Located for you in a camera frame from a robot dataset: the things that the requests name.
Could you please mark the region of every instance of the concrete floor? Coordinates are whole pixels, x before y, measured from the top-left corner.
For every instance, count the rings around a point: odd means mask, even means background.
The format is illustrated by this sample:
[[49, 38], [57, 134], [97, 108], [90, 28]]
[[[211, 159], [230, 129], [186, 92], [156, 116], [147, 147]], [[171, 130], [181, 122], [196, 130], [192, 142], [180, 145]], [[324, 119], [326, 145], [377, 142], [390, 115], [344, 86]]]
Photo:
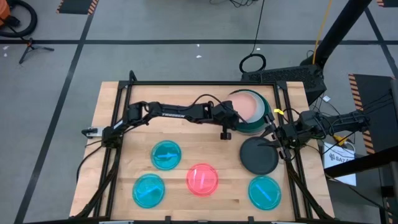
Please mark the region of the concrete floor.
[[[75, 191], [75, 172], [82, 160], [86, 139], [80, 131], [91, 124], [96, 99], [103, 81], [125, 80], [134, 70], [139, 80], [239, 80], [240, 60], [251, 44], [201, 44], [201, 39], [253, 39], [261, 2], [234, 8], [224, 2], [211, 5], [207, 0], [100, 0], [87, 40], [198, 40], [197, 44], [111, 45], [86, 44], [76, 54], [78, 40], [87, 16], [56, 14], [59, 2], [26, 0], [39, 16], [32, 34], [37, 40], [76, 40], [74, 44], [53, 44], [54, 52], [38, 51], [18, 65], [24, 45], [2, 44], [0, 37], [0, 216], [3, 223], [14, 222], [32, 175], [39, 152], [65, 80], [72, 78], [47, 157], [26, 211], [24, 222], [67, 218]], [[334, 1], [327, 30], [346, 1]], [[315, 40], [328, 1], [270, 0], [264, 5], [259, 39]], [[376, 2], [370, 11], [385, 40], [398, 40], [398, 9], [384, 9]], [[22, 18], [23, 10], [16, 11]], [[377, 40], [363, 14], [345, 40]], [[257, 45], [267, 58], [267, 68], [298, 65], [313, 45]], [[398, 46], [388, 45], [398, 60]], [[78, 57], [76, 69], [71, 61]], [[245, 70], [259, 67], [255, 60]], [[380, 45], [340, 45], [324, 69], [331, 103], [340, 111], [354, 110], [349, 73], [394, 74]], [[322, 111], [333, 113], [327, 104]], [[365, 154], [361, 135], [356, 136], [359, 154]], [[367, 194], [377, 198], [377, 185], [365, 185]], [[356, 222], [379, 222], [378, 208], [367, 203], [350, 203], [354, 193], [341, 196], [344, 186], [330, 183], [335, 214]]]

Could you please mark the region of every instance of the black tripod stand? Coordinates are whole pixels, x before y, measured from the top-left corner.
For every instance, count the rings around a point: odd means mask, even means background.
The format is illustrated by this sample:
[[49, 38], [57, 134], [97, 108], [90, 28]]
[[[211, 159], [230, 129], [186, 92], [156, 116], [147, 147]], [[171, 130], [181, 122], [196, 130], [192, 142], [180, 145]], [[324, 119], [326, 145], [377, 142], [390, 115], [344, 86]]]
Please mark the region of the black tripod stand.
[[[3, 19], [2, 17], [0, 17], [0, 20], [1, 20], [1, 22], [4, 23], [4, 25], [6, 25], [8, 28], [10, 28], [10, 30], [12, 30], [14, 33], [17, 33], [17, 31], [14, 28], [12, 28], [12, 26], [10, 24], [7, 23], [6, 19]], [[44, 49], [44, 50], [54, 51], [54, 49], [52, 49], [50, 47], [43, 47], [43, 46], [33, 44], [33, 38], [29, 38], [29, 40], [27, 40], [23, 37], [19, 37], [19, 38], [26, 43], [26, 49], [25, 49], [25, 52], [22, 54], [21, 59], [19, 60], [19, 64], [22, 64], [25, 60], [26, 55], [33, 50]]]

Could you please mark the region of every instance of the yellow cable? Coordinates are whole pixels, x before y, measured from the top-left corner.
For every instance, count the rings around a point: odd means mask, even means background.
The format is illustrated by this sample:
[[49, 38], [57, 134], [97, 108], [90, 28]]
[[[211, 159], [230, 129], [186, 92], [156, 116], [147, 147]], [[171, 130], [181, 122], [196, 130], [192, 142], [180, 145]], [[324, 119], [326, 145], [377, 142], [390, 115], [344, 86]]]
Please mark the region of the yellow cable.
[[326, 19], [327, 19], [328, 16], [329, 16], [329, 9], [330, 9], [330, 6], [331, 6], [331, 1], [332, 1], [332, 0], [329, 0], [329, 5], [328, 5], [328, 8], [326, 9], [325, 15], [323, 16], [323, 21], [322, 21], [321, 29], [320, 29], [319, 32], [318, 32], [317, 41], [315, 42], [315, 50], [313, 51], [313, 57], [312, 57], [312, 64], [313, 64], [313, 65], [315, 65], [315, 56], [317, 56], [318, 42], [319, 42], [319, 39], [321, 38], [322, 30], [323, 30], [323, 27], [325, 26]]

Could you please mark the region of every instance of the wooden tabletop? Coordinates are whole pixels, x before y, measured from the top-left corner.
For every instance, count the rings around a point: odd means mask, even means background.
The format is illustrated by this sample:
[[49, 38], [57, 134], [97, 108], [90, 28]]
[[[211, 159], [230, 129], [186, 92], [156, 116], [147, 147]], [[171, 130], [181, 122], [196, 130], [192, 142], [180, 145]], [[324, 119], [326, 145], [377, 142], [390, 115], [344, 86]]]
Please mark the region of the wooden tabletop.
[[[110, 125], [117, 86], [117, 82], [102, 83], [93, 126]], [[252, 89], [260, 93], [267, 99], [272, 111], [275, 109], [275, 97], [271, 86], [139, 85], [132, 88], [131, 103], [159, 101], [172, 105], [190, 105], [204, 93], [223, 100], [229, 93], [238, 89]], [[308, 110], [302, 83], [289, 82], [288, 89], [292, 108], [297, 111]], [[279, 93], [284, 107], [283, 93]], [[209, 100], [211, 99], [204, 97], [199, 103]], [[192, 124], [184, 119], [155, 118], [150, 121], [149, 126], [140, 126], [125, 134], [111, 219], [164, 220], [165, 216], [169, 215], [172, 220], [246, 221], [248, 216], [253, 216], [256, 221], [293, 221], [292, 200], [284, 161], [279, 159], [276, 169], [268, 175], [279, 183], [282, 190], [279, 206], [271, 211], [259, 210], [248, 198], [248, 184], [255, 175], [247, 171], [239, 160], [239, 148], [250, 136], [232, 132], [232, 140], [222, 141], [220, 131], [220, 126]], [[182, 149], [182, 159], [175, 169], [162, 171], [152, 165], [150, 152], [156, 143], [166, 139], [178, 143]], [[317, 148], [315, 140], [308, 144]], [[85, 156], [98, 146], [94, 144], [87, 147]], [[105, 150], [101, 149], [83, 164], [70, 215], [80, 212], [98, 188], [104, 152]], [[306, 147], [301, 153], [309, 191], [323, 209], [334, 216], [318, 152]], [[194, 196], [187, 189], [187, 172], [197, 163], [210, 164], [218, 172], [218, 188], [209, 197]], [[157, 174], [164, 180], [166, 193], [158, 206], [144, 209], [133, 201], [132, 188], [140, 176], [148, 173]], [[298, 188], [297, 194], [301, 216], [305, 217], [302, 195]], [[105, 192], [101, 214], [104, 214], [107, 197], [108, 193]]]

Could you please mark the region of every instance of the petri dish lid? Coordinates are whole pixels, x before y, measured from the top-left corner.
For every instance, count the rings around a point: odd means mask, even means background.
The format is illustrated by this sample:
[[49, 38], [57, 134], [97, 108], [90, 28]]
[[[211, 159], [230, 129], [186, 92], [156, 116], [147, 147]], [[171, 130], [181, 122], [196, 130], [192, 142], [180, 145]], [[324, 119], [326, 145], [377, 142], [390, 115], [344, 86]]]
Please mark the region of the petri dish lid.
[[164, 196], [163, 180], [155, 174], [145, 174], [139, 177], [132, 189], [132, 198], [142, 208], [153, 208]]
[[269, 146], [271, 144], [270, 140], [262, 137], [246, 139], [239, 152], [242, 165], [257, 175], [266, 175], [274, 171], [278, 165], [279, 156], [276, 148]]
[[181, 161], [181, 149], [177, 143], [169, 140], [157, 143], [152, 149], [150, 159], [160, 170], [170, 170]]
[[217, 189], [217, 171], [208, 164], [196, 164], [187, 173], [187, 186], [194, 195], [207, 197]]
[[253, 205], [261, 210], [272, 210], [276, 208], [282, 198], [278, 183], [274, 179], [266, 176], [259, 176], [252, 179], [249, 184], [248, 193]]

